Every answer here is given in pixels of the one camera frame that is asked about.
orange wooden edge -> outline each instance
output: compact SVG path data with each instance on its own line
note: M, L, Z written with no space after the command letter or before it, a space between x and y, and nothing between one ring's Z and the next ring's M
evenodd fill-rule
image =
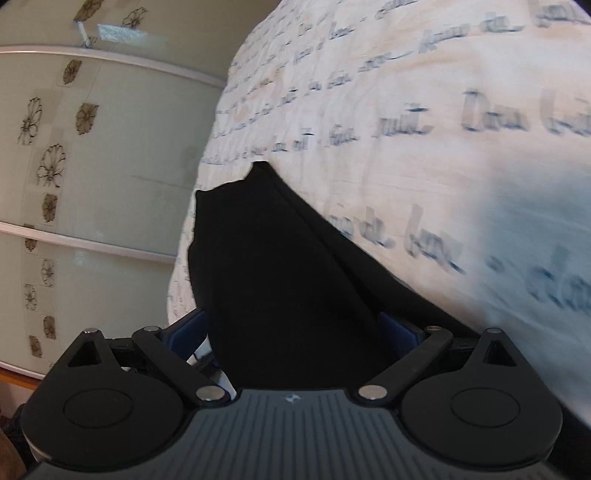
M35 390L41 383L41 380L17 374L0 367L0 382L18 385L19 387L28 388L29 390Z

black garment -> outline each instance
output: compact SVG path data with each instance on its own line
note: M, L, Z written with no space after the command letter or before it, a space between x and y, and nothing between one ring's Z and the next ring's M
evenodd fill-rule
M237 388L360 386L396 360L378 334L379 312L475 335L347 240L267 163L196 198L191 286ZM589 478L591 432L563 410L550 462Z
M32 466L36 465L37 462L35 461L35 458L31 453L31 449L29 448L29 444L22 433L21 416L24 407L25 404L17 408L16 412L10 419L10 422L6 428L2 429L2 431L6 434L8 440L10 440L14 445L14 448L17 449L17 452L21 456L25 467L27 467L27 470L29 470Z

